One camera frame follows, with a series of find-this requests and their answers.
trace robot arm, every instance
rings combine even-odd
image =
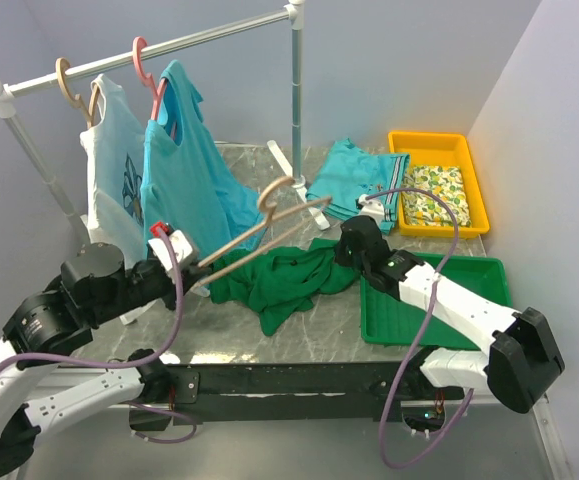
[[[117,247],[85,247],[62,265],[60,277],[46,291],[27,298],[7,322],[0,363],[25,353],[70,355],[92,341],[92,329],[152,300],[171,297],[173,268],[184,271],[185,285],[191,286],[207,269],[195,266],[197,251],[180,231],[169,237],[178,260],[175,266],[160,239],[150,240],[154,255],[129,271]],[[152,353],[138,350],[129,360]],[[68,426],[117,403],[136,398],[149,402],[170,385],[168,371],[155,361],[108,369],[60,394],[27,400],[57,366],[24,359],[0,372],[0,476],[24,464],[36,446]]]
[[[369,284],[398,301],[429,307],[439,277],[434,316],[456,329],[480,352],[444,348],[426,353],[420,370],[436,387],[489,388],[505,406],[528,412],[564,370],[547,319],[528,308],[518,312],[489,302],[404,250],[391,250],[373,218],[342,224],[336,261],[362,272]]]

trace yellow plastic bin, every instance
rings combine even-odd
[[[393,153],[409,153],[411,155],[410,166],[459,167],[471,217],[471,227],[460,227],[460,237],[474,238],[489,231],[487,211],[482,201],[471,153],[469,153],[469,146],[464,135],[394,131],[389,133],[389,148]],[[453,237],[453,227],[406,223],[401,201],[398,202],[398,228],[403,235]]]

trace clothes hanger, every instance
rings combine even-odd
[[[222,257],[225,253],[232,250],[239,243],[244,242],[247,238],[260,232],[262,229],[271,226],[273,223],[276,223],[276,222],[282,220],[283,218],[288,217],[289,215],[293,215],[294,213],[298,213],[301,210],[305,210],[306,208],[314,207],[318,204],[323,204],[320,207],[320,211],[322,212],[327,207],[327,205],[329,205],[331,203],[332,197],[331,197],[331,195],[328,195],[326,197],[317,198],[315,200],[311,200],[311,201],[306,202],[306,203],[300,203],[298,205],[290,207],[290,208],[283,210],[282,212],[276,214],[276,208],[278,208],[278,204],[274,201],[270,201],[269,197],[271,196],[272,193],[275,193],[281,187],[290,186],[290,185],[293,185],[293,183],[294,183],[294,179],[293,179],[293,177],[290,177],[290,176],[280,177],[280,178],[277,178],[276,180],[274,180],[273,182],[271,182],[267,186],[267,188],[265,188],[262,191],[262,193],[260,194],[260,198],[258,198],[258,210],[260,210],[261,213],[265,214],[264,220],[262,222],[260,222],[258,225],[251,227],[249,230],[247,230],[242,235],[239,235],[238,237],[234,238],[231,242],[229,242],[225,246],[219,248],[218,250],[216,250],[214,253],[212,253],[208,257],[201,260],[198,263],[198,267],[202,268],[202,267],[206,267],[206,266],[212,264],[218,258]],[[227,275],[228,273],[231,273],[236,268],[241,267],[242,265],[249,262],[250,260],[253,260],[257,256],[262,255],[263,253],[269,251],[272,247],[275,247],[278,243],[283,241],[289,235],[297,232],[301,227],[304,227],[305,225],[310,223],[311,220],[312,220],[312,218],[310,215],[309,218],[306,218],[302,222],[291,227],[289,230],[284,232],[279,237],[274,238],[271,242],[267,243],[266,245],[264,245],[262,247],[258,247],[258,249],[255,252],[252,252],[249,255],[247,255],[246,257],[243,257],[240,260],[237,260],[234,263],[227,265],[225,268],[218,270],[217,272],[215,272],[207,277],[202,278],[201,280],[199,280],[198,282],[195,283],[195,286],[196,287],[202,287],[204,285],[207,285],[207,284],[219,279],[220,277],[224,277],[225,275]]]
[[[67,99],[69,104],[82,112],[82,115],[87,121],[87,128],[93,127],[96,120],[96,105],[98,104],[98,98],[100,97],[100,87],[97,83],[93,84],[91,89],[91,98],[89,99],[89,108],[85,105],[82,96],[77,93],[76,95],[71,93],[69,86],[67,85],[67,79],[65,77],[65,72],[71,68],[69,60],[64,57],[60,57],[56,60],[56,75],[58,76],[58,85],[60,86],[60,91]]]
[[[133,66],[136,69],[136,74],[140,82],[151,90],[151,95],[153,97],[153,107],[151,108],[151,120],[158,120],[158,111],[160,110],[160,104],[162,103],[162,97],[165,94],[165,87],[167,80],[162,78],[160,84],[156,89],[156,84],[153,80],[153,75],[151,73],[145,73],[142,66],[142,49],[147,46],[147,41],[143,37],[136,37],[133,39],[133,49],[132,58]]]

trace beige clothes hanger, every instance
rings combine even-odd
[[[100,87],[98,84],[94,83],[91,90],[91,99],[89,100],[89,108],[85,105],[82,100],[82,96],[77,93],[73,95],[69,86],[67,85],[67,79],[65,78],[65,72],[71,67],[69,60],[64,57],[60,57],[56,60],[56,75],[58,76],[58,85],[60,86],[60,91],[67,99],[69,104],[78,110],[80,110],[87,121],[87,128],[93,127],[96,120],[96,106],[98,104],[98,98],[100,97]]]
[[[282,220],[283,218],[286,218],[289,215],[293,215],[294,213],[298,213],[301,210],[305,210],[306,208],[314,207],[314,206],[319,205],[319,204],[322,204],[320,207],[320,211],[323,211],[327,207],[327,205],[329,205],[331,203],[332,198],[329,195],[326,197],[318,198],[316,200],[311,200],[310,202],[307,202],[307,203],[300,203],[299,205],[288,208],[288,209],[276,214],[276,208],[278,207],[278,204],[276,202],[269,201],[269,197],[271,196],[272,193],[274,193],[280,187],[292,185],[293,182],[294,182],[294,179],[292,177],[289,177],[289,176],[280,177],[280,178],[274,180],[273,182],[271,182],[267,186],[267,188],[265,188],[263,190],[263,192],[260,194],[260,198],[258,199],[258,210],[260,210],[260,212],[265,214],[264,220],[262,222],[260,222],[258,225],[251,227],[249,230],[247,230],[242,235],[233,239],[231,242],[226,244],[224,247],[216,250],[214,253],[212,253],[211,255],[206,257],[205,259],[201,260],[198,263],[198,266],[199,267],[206,267],[206,266],[212,264],[218,258],[222,257],[225,253],[227,253],[229,250],[232,250],[234,247],[236,247],[239,243],[244,242],[247,238],[260,232],[262,229],[271,226],[273,223],[275,223],[279,220]],[[207,285],[207,284],[219,279],[220,277],[224,277],[228,273],[234,271],[236,268],[241,267],[242,265],[249,262],[250,260],[253,260],[257,256],[262,255],[263,253],[269,251],[272,247],[275,247],[278,243],[280,243],[282,240],[287,238],[289,235],[291,235],[292,233],[295,233],[301,227],[307,225],[309,222],[311,222],[311,220],[312,220],[312,218],[311,218],[311,216],[309,216],[309,218],[307,218],[307,219],[303,220],[302,222],[298,223],[297,225],[291,227],[289,230],[284,232],[279,237],[274,238],[273,241],[267,243],[266,245],[264,245],[262,247],[259,247],[255,252],[252,252],[249,255],[247,255],[246,257],[243,257],[240,260],[232,263],[231,265],[227,265],[222,270],[218,270],[217,272],[199,280],[198,282],[196,282],[195,286],[201,287],[203,285]]]

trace yellow floral cloth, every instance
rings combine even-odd
[[[435,193],[451,207],[459,226],[471,226],[460,168],[413,165],[405,172],[402,186]],[[449,214],[435,200],[421,193],[404,193],[402,198],[405,221],[409,225],[452,226]]]

